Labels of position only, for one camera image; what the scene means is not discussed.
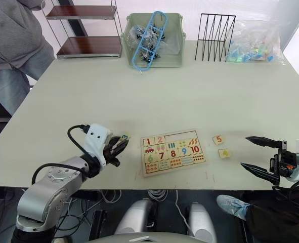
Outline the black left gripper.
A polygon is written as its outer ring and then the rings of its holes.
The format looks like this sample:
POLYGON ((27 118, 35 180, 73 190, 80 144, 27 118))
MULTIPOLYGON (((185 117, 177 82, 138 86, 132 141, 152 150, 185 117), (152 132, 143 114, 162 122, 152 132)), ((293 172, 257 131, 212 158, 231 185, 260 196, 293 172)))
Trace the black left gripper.
POLYGON ((108 145, 105 145, 103 150, 106 164, 112 164, 115 167, 119 167, 120 161, 117 156, 125 150, 128 142, 128 140, 120 141, 119 136, 113 136, 110 138, 108 145))

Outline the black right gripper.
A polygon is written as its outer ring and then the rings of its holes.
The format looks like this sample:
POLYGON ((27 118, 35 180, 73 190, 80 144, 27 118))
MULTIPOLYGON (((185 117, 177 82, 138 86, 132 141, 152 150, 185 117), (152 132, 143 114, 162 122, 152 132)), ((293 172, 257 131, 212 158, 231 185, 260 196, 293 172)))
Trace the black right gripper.
POLYGON ((271 182, 273 185, 279 185, 280 177, 290 177, 297 168, 296 154, 287 151, 286 141, 275 141, 266 137, 248 136, 246 140, 262 147, 277 148, 278 152, 270 159, 270 172, 261 167, 240 163, 247 171, 253 175, 271 182))

